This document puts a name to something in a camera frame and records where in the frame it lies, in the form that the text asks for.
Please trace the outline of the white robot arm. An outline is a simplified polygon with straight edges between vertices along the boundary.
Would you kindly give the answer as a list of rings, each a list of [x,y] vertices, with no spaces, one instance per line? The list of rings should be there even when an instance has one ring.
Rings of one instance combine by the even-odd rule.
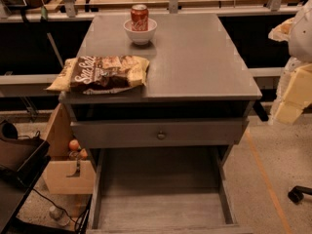
[[[292,124],[312,103],[312,0],[293,18],[273,28],[268,37],[287,41],[291,56],[279,79],[270,113],[274,120]]]

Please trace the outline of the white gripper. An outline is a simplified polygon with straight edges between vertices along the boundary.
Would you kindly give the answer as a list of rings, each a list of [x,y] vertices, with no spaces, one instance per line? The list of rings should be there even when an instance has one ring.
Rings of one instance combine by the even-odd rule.
[[[284,102],[277,106],[274,119],[280,123],[293,124],[302,114],[302,109],[312,103],[311,62],[290,57],[279,79],[277,91],[285,93]]]

